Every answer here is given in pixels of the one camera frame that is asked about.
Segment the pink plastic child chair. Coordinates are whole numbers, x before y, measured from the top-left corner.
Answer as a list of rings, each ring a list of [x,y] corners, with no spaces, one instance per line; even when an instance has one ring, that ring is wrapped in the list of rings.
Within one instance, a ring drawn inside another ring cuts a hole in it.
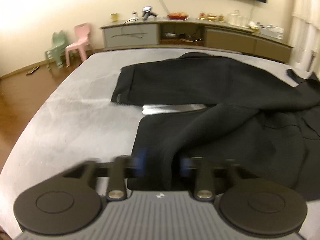
[[[90,48],[90,50],[92,50],[91,43],[89,41],[90,31],[91,31],[91,28],[89,23],[83,23],[80,25],[76,25],[74,27],[74,33],[78,40],[71,43],[65,48],[65,58],[66,58],[67,68],[70,66],[69,52],[72,50],[78,51],[82,62],[87,60],[86,48],[88,47]]]

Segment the yellow cup on cabinet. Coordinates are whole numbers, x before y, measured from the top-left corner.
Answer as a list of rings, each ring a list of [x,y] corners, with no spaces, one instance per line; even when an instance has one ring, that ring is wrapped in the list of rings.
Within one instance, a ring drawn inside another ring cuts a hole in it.
[[[119,14],[118,13],[112,13],[111,14],[111,21],[112,22],[118,22],[119,21]]]

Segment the green plastic child chair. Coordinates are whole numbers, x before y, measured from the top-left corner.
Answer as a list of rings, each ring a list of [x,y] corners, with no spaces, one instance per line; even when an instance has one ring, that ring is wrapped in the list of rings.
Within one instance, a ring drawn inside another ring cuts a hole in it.
[[[61,60],[61,55],[68,46],[67,35],[64,30],[59,32],[54,32],[52,34],[52,46],[50,49],[44,52],[46,58],[47,68],[50,69],[49,60],[53,59],[56,62],[58,68],[63,67],[63,62]]]

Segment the gold ornaments on cabinet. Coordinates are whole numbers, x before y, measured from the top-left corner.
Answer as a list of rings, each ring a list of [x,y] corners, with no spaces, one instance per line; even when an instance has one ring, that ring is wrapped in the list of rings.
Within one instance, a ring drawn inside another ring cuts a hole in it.
[[[225,17],[223,15],[217,15],[214,13],[200,13],[199,20],[208,20],[208,21],[219,21],[223,22],[225,20]]]

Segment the black trousers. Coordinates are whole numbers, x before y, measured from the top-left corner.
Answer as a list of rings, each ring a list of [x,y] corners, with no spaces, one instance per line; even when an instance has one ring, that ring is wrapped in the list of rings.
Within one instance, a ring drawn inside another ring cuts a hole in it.
[[[138,126],[132,155],[144,173],[132,190],[183,190],[183,158],[233,160],[249,172],[319,198],[319,79],[293,70],[291,86],[228,57],[187,53],[123,67],[112,94],[122,105],[190,105],[204,109],[155,114]]]

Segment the red fruit plate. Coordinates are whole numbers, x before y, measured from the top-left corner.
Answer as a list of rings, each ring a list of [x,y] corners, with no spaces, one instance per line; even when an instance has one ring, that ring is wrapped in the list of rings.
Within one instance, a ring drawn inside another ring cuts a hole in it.
[[[167,15],[170,20],[186,20],[188,17],[185,12],[171,12]]]

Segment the clear glass set on cabinet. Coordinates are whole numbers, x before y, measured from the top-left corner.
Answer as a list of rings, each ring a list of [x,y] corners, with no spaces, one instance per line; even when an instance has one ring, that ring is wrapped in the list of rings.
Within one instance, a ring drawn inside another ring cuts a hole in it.
[[[238,27],[248,27],[248,17],[240,14],[240,11],[238,10],[235,10],[232,13],[228,14],[226,17],[226,22]]]

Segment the black handheld device on cabinet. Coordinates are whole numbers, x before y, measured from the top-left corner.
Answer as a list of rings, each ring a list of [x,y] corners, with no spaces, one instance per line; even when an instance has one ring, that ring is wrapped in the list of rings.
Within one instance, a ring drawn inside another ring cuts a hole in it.
[[[152,11],[152,6],[145,6],[142,9],[143,21],[146,21],[150,16],[157,17],[158,14]]]

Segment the white curtain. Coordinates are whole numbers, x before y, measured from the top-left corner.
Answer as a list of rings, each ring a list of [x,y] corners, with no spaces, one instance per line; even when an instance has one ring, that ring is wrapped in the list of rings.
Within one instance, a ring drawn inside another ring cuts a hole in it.
[[[319,53],[319,0],[294,0],[289,64],[310,72]]]

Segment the tissue box on cabinet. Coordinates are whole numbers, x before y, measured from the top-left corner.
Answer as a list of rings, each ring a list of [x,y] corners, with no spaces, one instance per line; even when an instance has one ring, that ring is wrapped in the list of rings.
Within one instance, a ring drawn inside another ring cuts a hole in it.
[[[254,33],[259,31],[259,26],[253,21],[249,22],[248,28],[251,29]]]

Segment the long low TV cabinet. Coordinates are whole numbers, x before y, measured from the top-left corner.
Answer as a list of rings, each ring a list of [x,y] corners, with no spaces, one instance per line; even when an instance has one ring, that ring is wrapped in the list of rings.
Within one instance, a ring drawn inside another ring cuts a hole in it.
[[[225,22],[152,18],[115,22],[101,28],[106,49],[200,48],[231,51],[289,63],[292,47],[275,37]]]

